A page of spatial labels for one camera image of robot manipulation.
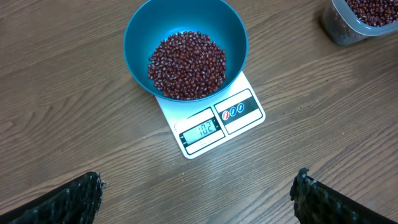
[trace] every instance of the plastic container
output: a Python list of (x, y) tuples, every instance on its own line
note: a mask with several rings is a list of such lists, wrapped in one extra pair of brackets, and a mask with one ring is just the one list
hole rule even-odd
[(363, 23), (345, 0), (331, 0), (322, 14), (321, 22), (330, 38), (343, 46), (398, 30), (398, 21), (382, 27)]

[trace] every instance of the pile of red beans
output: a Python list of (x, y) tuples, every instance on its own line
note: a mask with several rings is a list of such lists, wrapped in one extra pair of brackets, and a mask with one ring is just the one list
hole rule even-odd
[(381, 27), (398, 21), (398, 0), (346, 0), (365, 24)]
[(164, 96), (177, 100), (203, 98), (226, 79), (225, 50), (201, 32), (170, 35), (149, 60), (148, 78)]

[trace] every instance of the tabletop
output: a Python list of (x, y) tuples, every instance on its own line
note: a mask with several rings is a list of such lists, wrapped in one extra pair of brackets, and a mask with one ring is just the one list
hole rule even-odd
[(0, 2), (0, 214), (90, 170), (95, 223), (297, 223), (310, 176), (398, 221), (398, 32), (335, 45), (323, 0), (229, 0), (264, 123), (183, 157), (123, 59), (144, 0)]

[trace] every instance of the bowl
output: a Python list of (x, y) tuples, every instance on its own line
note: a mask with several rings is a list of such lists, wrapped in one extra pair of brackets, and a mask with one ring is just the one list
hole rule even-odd
[(147, 77), (149, 57), (162, 39), (178, 31), (200, 31), (211, 37), (226, 52), (226, 80), (204, 100), (225, 90), (238, 77), (248, 56), (248, 35), (238, 13), (222, 0), (150, 0), (142, 5), (126, 28), (124, 58), (135, 80), (149, 93), (163, 96)]

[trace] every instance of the kitchen scale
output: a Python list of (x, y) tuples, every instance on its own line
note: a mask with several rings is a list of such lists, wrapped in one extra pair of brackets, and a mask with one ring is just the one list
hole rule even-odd
[(193, 159), (261, 124), (266, 114), (241, 72), (221, 93), (193, 103), (156, 97), (182, 154)]

